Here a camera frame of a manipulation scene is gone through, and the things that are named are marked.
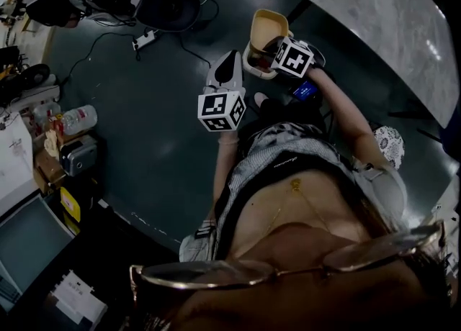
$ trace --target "necklace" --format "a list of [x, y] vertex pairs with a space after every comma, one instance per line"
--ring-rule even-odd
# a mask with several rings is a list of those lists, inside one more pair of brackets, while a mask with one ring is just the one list
[[[300, 178], [294, 178], [293, 180], [291, 180], [290, 185], [291, 185], [291, 192], [301, 195], [301, 197], [304, 199], [304, 202], [305, 202], [306, 206], [312, 208], [312, 210], [314, 211], [317, 218], [320, 221], [322, 221], [323, 226], [326, 228], [326, 230], [331, 233], [331, 231], [328, 228], [328, 225], [326, 224], [325, 220], [322, 218], [321, 215], [318, 214], [315, 207], [312, 204], [309, 204], [309, 201], [305, 198], [303, 192], [301, 191], [301, 189], [300, 189], [301, 179]], [[278, 218], [278, 216], [280, 215], [280, 212], [283, 210], [283, 208], [285, 206], [285, 201], [286, 200], [287, 200], [287, 198], [285, 197], [284, 201], [280, 204], [280, 207], [277, 210], [277, 213], [275, 214], [274, 218], [272, 219], [270, 225], [268, 226], [268, 228], [266, 230], [266, 235], [268, 235], [271, 232], [271, 230], [272, 230], [272, 228], [274, 226], [275, 220]]]

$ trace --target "plastic bottle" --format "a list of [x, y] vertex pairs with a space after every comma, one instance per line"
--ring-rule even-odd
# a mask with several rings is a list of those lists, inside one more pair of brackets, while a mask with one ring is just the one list
[[66, 135], [74, 135], [82, 130], [93, 127], [98, 122], [98, 115], [90, 104], [67, 111], [61, 119]]
[[35, 122], [43, 127], [43, 125], [47, 122], [48, 117], [54, 116], [56, 114], [60, 114], [61, 106], [59, 106], [56, 102], [48, 102], [47, 104], [40, 104], [34, 108], [32, 111]]

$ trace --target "shoe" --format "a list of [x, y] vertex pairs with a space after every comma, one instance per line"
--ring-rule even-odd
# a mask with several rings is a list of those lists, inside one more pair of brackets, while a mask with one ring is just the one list
[[268, 96], [266, 96], [264, 93], [261, 93], [261, 92], [257, 92], [254, 94], [254, 102], [256, 103], [256, 105], [261, 108], [261, 104], [263, 102], [263, 100], [265, 99], [268, 99]]

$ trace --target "bare chest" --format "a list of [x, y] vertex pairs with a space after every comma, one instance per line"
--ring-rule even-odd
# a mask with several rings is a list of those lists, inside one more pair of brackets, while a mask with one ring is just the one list
[[240, 257], [273, 229], [291, 222], [356, 242], [369, 239], [334, 178], [321, 171], [306, 171], [266, 186], [248, 200], [238, 218], [229, 256]]

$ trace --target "power strip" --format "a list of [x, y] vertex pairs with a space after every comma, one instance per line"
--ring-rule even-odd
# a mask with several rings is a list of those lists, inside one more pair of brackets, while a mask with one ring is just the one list
[[133, 49], [134, 51], [139, 51], [141, 48], [145, 47], [149, 43], [155, 41], [157, 36], [153, 30], [150, 30], [145, 35], [141, 35], [138, 39], [133, 40]]

